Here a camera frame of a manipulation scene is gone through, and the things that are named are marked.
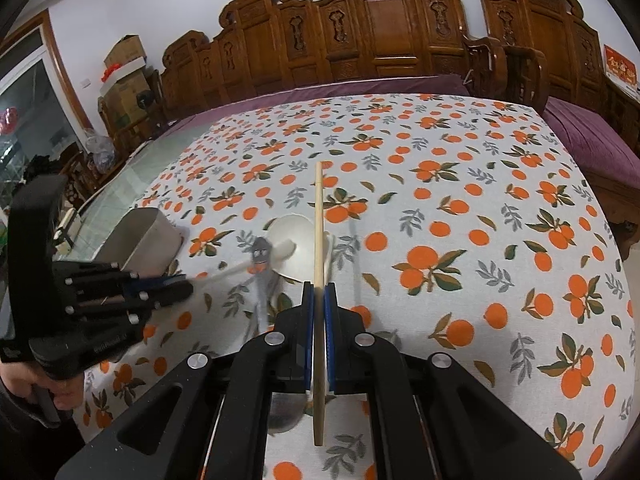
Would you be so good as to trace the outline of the person's left hand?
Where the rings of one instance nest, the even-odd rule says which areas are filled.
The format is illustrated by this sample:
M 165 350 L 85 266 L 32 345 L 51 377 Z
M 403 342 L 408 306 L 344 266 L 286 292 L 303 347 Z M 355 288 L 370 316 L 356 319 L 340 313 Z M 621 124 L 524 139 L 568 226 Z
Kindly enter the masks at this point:
M 60 411 L 78 408 L 84 398 L 84 373 L 70 379 L 53 380 L 38 364 L 1 363 L 1 380 L 9 393 L 32 403 L 37 403 L 35 387 L 49 390 L 55 407 Z

